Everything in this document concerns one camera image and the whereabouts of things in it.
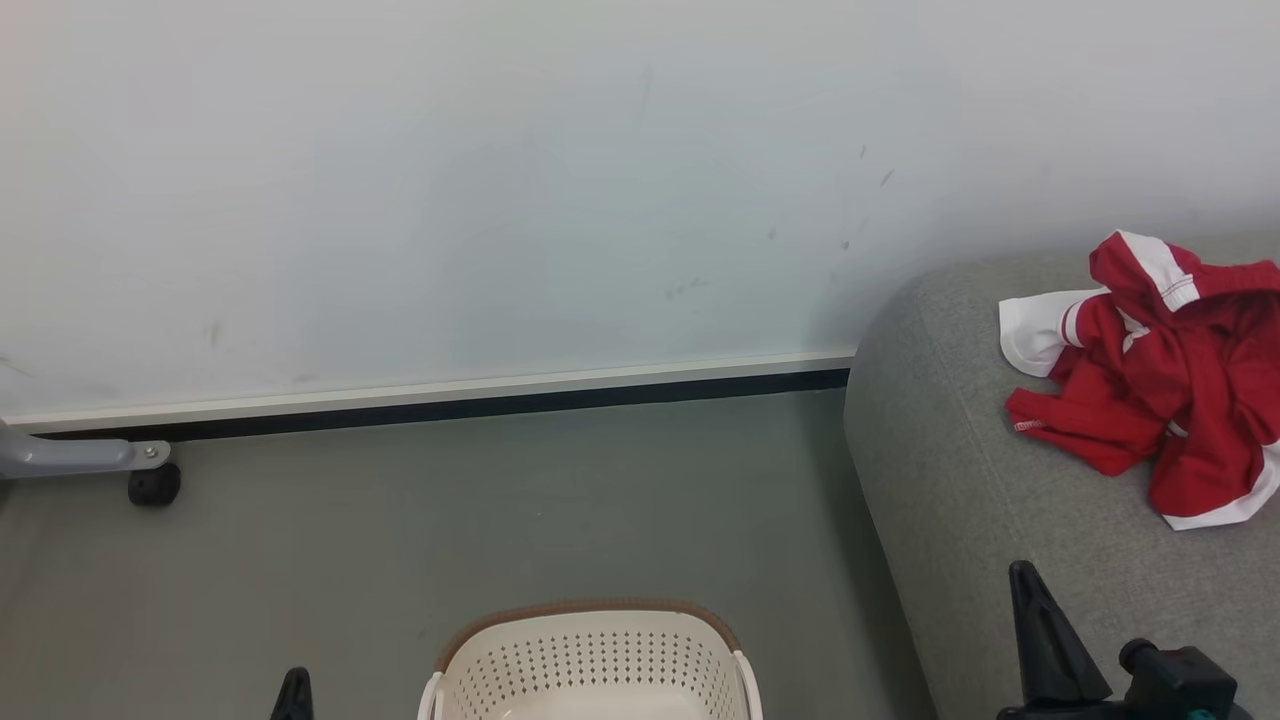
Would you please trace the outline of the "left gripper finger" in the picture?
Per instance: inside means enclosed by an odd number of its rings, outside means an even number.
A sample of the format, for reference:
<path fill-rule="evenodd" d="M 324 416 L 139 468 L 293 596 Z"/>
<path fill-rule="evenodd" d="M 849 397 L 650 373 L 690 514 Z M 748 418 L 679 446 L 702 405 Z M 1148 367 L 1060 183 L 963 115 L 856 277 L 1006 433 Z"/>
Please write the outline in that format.
<path fill-rule="evenodd" d="M 306 667 L 285 673 L 269 720 L 315 720 L 312 684 Z"/>

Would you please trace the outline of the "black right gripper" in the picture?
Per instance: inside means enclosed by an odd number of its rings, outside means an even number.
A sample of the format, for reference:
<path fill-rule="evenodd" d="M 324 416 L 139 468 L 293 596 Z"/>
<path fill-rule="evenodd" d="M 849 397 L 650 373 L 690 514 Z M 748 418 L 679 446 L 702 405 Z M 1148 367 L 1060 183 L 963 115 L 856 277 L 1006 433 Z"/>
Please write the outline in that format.
<path fill-rule="evenodd" d="M 1236 702 L 1238 680 L 1193 646 L 1124 644 L 1130 684 L 1121 700 L 1105 680 L 1033 562 L 1007 570 L 1021 705 L 996 720 L 1253 720 Z"/>

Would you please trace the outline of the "red and white garment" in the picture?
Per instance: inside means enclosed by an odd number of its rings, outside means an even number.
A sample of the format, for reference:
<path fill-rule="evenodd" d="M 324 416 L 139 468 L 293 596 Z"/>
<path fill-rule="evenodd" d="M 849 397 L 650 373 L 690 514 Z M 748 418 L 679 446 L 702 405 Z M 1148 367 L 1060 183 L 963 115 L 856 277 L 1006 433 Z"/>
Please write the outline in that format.
<path fill-rule="evenodd" d="M 1174 530 L 1251 519 L 1280 491 L 1280 265 L 1125 231 L 1089 265 L 1093 290 L 998 304 L 1007 363 L 1059 387 L 1015 389 L 1012 428 L 1107 477 L 1152 460 Z"/>

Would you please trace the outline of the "beige perforated plastic laundry basket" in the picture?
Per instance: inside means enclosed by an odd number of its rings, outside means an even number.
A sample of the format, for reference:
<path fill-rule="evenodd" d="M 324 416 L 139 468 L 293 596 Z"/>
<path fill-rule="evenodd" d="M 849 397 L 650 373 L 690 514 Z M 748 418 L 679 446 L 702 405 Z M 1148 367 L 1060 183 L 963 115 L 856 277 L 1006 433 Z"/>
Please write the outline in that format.
<path fill-rule="evenodd" d="M 765 720 L 739 638 L 673 600 L 577 600 L 481 618 L 445 644 L 416 720 Z"/>

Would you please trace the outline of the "grey fabric sofa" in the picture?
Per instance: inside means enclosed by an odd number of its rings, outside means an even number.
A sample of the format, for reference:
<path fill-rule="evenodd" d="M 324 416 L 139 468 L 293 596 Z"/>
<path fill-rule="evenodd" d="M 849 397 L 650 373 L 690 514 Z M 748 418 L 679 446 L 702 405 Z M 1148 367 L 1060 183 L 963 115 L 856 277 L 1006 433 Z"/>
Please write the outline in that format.
<path fill-rule="evenodd" d="M 1093 247 L 922 274 L 852 357 L 847 445 L 934 707 L 995 720 L 1020 702 L 1007 569 L 1028 560 L 1115 691 L 1128 641 L 1194 646 L 1254 720 L 1280 720 L 1280 495 L 1248 521 L 1174 530 L 1146 465 L 1103 477 L 1009 423 L 1010 393 L 1048 383 L 1005 360 L 998 301 L 1089 287 Z"/>

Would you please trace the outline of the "grey metal leg black caster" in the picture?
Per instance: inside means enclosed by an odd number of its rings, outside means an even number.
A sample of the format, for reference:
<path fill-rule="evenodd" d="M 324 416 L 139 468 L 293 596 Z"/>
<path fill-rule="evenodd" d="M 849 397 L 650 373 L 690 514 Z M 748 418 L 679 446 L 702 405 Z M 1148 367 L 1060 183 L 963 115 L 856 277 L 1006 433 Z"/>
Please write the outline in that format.
<path fill-rule="evenodd" d="M 180 493 L 180 469 L 165 441 L 47 439 L 0 420 L 0 479 L 125 473 L 134 506 L 166 507 Z"/>

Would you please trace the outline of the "white and black baseboard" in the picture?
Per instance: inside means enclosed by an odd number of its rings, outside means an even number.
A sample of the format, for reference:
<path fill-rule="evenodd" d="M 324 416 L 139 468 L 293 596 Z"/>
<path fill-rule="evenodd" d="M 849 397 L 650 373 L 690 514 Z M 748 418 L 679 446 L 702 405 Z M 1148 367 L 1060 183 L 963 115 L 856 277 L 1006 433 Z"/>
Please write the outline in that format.
<path fill-rule="evenodd" d="M 856 347 L 826 352 L 730 357 L 690 363 L 607 368 L 513 375 L 480 380 L 456 380 L 361 389 L 315 391 L 248 398 L 204 400 L 132 407 L 108 407 L 73 413 L 12 414 L 3 420 L 31 434 L 76 430 L 114 430 L 143 425 L 175 425 L 192 421 L 242 420 L 260 416 L 291 416 L 398 407 L 481 398 L 506 398 L 557 392 L 618 389 L 701 380 L 736 380 L 806 372 L 837 372 L 850 368 Z"/>

